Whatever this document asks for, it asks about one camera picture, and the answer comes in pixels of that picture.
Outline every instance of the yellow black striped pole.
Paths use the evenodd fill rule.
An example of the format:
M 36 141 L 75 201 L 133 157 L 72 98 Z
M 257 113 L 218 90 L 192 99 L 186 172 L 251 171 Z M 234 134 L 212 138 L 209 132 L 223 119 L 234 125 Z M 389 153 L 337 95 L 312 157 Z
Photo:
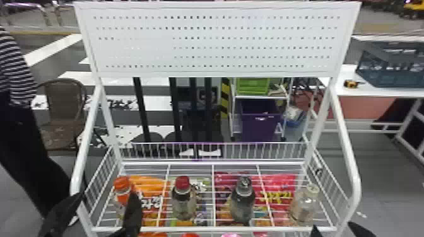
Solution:
M 221 78 L 221 119 L 228 118 L 228 106 L 230 104 L 230 80 Z

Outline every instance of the clear glass bottle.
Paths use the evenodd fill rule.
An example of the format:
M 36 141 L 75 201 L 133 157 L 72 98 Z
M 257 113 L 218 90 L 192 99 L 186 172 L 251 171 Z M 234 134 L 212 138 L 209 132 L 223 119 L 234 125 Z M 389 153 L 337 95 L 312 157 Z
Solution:
M 297 224 L 312 222 L 319 202 L 319 191 L 318 185 L 310 183 L 295 193 L 290 204 L 290 217 L 293 221 Z
M 230 197 L 230 214 L 234 221 L 248 226 L 250 219 L 253 218 L 254 203 L 252 180 L 247 176 L 241 176 Z
M 196 189 L 188 176 L 178 176 L 171 191 L 172 214 L 178 220 L 187 221 L 196 215 Z

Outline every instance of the striped shirt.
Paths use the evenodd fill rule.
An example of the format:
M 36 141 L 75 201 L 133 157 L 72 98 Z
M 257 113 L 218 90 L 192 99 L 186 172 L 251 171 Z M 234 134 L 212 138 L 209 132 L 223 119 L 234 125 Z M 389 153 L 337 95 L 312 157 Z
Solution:
M 37 84 L 16 40 L 0 26 L 0 93 L 10 93 L 10 103 L 28 107 Z

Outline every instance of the orange bottle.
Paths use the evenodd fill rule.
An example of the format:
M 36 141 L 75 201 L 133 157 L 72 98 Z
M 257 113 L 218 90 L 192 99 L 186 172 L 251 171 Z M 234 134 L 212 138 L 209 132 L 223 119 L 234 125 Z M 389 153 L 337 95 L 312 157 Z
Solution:
M 131 182 L 127 176 L 121 176 L 115 179 L 115 198 L 116 201 L 121 203 L 123 206 L 127 206 L 129 194 L 132 190 Z

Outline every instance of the red lid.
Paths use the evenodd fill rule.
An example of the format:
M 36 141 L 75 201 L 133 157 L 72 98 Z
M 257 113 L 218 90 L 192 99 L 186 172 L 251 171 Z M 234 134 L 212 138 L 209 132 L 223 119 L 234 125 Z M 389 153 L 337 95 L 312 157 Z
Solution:
M 190 188 L 190 179 L 188 176 L 178 176 L 175 179 L 175 187 L 178 190 L 187 190 Z
M 130 186 L 129 178 L 127 176 L 120 176 L 114 181 L 115 189 L 127 189 Z

